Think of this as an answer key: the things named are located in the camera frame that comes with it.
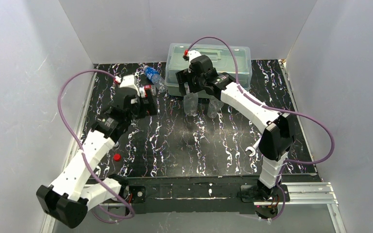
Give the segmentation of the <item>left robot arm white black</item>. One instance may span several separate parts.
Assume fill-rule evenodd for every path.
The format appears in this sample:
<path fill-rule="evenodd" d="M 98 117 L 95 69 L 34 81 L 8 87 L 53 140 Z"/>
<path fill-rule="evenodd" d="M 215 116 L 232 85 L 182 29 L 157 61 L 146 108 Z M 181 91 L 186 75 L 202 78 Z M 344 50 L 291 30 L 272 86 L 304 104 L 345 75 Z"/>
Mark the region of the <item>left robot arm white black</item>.
<path fill-rule="evenodd" d="M 87 180 L 94 173 L 102 158 L 118 143 L 133 120 L 157 113 L 154 87 L 147 85 L 135 90 L 121 87 L 112 104 L 107 105 L 96 117 L 86 139 L 64 171 L 49 185 L 41 185 L 37 199 L 43 211 L 67 227 L 77 227 L 87 212 L 105 200 L 123 193 L 128 183 L 117 175 L 86 188 Z"/>

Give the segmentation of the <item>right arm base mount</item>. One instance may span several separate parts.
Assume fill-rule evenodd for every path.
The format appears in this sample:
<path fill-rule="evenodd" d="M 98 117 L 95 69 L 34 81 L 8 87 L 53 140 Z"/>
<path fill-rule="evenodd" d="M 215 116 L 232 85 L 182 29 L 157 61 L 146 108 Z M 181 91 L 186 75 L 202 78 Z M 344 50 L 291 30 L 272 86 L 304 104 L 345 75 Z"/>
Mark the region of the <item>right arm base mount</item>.
<path fill-rule="evenodd" d="M 252 202 L 255 205 L 255 213 L 261 219 L 277 217 L 280 213 L 279 204 L 290 201 L 288 187 L 281 185 L 272 189 L 260 185 L 242 185 L 237 197 L 244 203 Z"/>

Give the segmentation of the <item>clear unlabelled plastic bottle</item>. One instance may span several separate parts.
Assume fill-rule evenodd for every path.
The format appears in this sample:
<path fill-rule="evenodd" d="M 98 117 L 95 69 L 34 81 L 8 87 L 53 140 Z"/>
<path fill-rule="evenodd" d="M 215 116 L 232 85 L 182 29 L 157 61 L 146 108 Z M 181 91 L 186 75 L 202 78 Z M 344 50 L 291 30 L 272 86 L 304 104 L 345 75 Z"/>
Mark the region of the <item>clear unlabelled plastic bottle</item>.
<path fill-rule="evenodd" d="M 208 117 L 212 119 L 216 118 L 218 115 L 218 112 L 221 111 L 223 106 L 224 106 L 224 102 L 222 102 L 221 100 L 215 97 L 211 97 L 208 103 L 208 110 L 207 110 Z"/>

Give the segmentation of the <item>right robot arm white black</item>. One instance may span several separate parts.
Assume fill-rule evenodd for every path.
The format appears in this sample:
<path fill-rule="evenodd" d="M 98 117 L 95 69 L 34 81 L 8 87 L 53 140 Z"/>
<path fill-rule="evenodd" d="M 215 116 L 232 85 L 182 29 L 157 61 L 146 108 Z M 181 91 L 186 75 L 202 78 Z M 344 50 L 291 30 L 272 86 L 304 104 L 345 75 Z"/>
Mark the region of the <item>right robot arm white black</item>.
<path fill-rule="evenodd" d="M 249 119 L 262 133 L 257 144 L 263 155 L 258 184 L 264 189 L 275 188 L 281 167 L 295 141 L 290 115 L 282 110 L 269 110 L 267 105 L 243 89 L 236 78 L 226 72 L 218 73 L 208 56 L 191 50 L 183 58 L 188 61 L 188 68 L 176 73 L 181 94 L 186 94 L 187 84 L 191 93 L 205 91 Z"/>

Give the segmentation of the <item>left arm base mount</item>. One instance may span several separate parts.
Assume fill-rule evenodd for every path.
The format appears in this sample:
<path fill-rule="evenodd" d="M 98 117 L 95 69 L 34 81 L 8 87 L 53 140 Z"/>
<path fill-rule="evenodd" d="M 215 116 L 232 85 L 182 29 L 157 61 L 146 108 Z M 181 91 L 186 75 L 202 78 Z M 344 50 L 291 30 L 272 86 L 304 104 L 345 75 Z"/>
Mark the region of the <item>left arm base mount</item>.
<path fill-rule="evenodd" d="M 129 204 L 140 204 L 146 201 L 146 187 L 145 186 L 128 186 L 123 191 L 125 200 Z"/>

